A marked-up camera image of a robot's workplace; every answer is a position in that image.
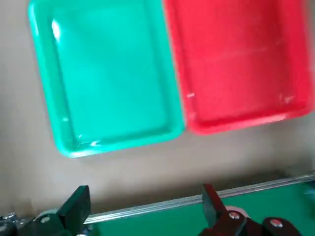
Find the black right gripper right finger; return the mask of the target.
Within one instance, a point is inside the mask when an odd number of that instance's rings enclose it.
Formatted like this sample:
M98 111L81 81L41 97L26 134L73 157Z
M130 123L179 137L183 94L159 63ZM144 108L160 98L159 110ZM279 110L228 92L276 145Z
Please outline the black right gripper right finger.
M268 217L261 224L237 210L227 210L210 184L203 185L202 205L208 227L200 236L300 236L301 233L283 218Z

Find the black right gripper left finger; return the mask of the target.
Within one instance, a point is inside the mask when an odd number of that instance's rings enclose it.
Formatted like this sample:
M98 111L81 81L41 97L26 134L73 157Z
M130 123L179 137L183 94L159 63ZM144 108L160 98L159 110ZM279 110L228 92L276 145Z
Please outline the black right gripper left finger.
M31 220L20 219L15 213L0 218L2 236L87 236L84 223L91 214L90 189L79 186L57 210L43 212Z

